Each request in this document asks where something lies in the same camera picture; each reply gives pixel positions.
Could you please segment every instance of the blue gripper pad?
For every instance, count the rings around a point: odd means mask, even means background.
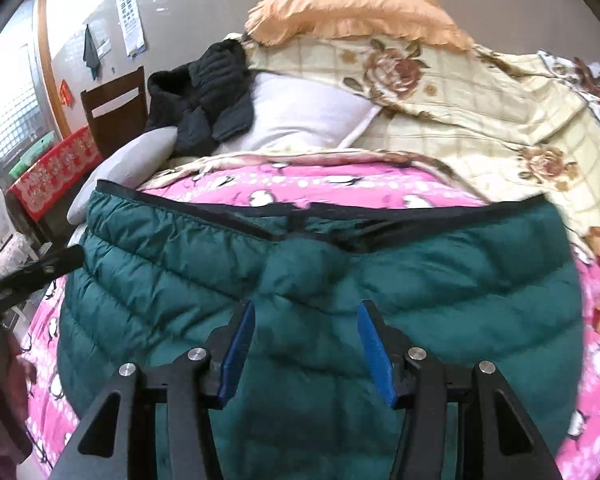
[[[358,307],[358,334],[362,339],[366,362],[369,364],[374,384],[384,403],[394,408],[398,401],[394,388],[394,368],[364,304]]]
[[[234,339],[231,341],[231,346],[229,346],[224,361],[222,361],[221,386],[218,392],[218,402],[222,408],[234,398],[238,390],[238,383],[240,382],[244,362],[247,360],[255,328],[256,310],[250,301],[240,320]]]

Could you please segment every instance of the red tablecloth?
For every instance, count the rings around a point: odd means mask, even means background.
[[[102,161],[88,127],[54,146],[9,188],[36,222],[87,171]]]

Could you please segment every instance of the orange pillow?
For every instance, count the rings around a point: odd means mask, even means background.
[[[435,0],[263,0],[250,10],[245,30],[268,46],[296,34],[326,39],[385,34],[457,50],[474,46]]]

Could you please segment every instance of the metal screw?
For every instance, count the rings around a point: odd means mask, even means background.
[[[192,348],[187,353],[187,357],[192,361],[202,361],[206,357],[206,350],[204,348]]]
[[[136,372],[136,365],[133,363],[125,363],[120,368],[118,368],[118,373],[123,377],[129,377],[129,375],[133,375]]]
[[[480,371],[484,372],[485,374],[493,374],[494,371],[496,371],[496,365],[491,361],[480,361],[478,366],[480,367]]]
[[[414,361],[422,361],[426,356],[427,352],[418,346],[414,346],[413,348],[409,348],[409,357]]]

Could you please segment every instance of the poster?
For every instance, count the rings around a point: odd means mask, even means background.
[[[145,50],[138,3],[136,0],[116,0],[116,6],[118,7],[122,36],[125,39],[126,54],[135,57]]]

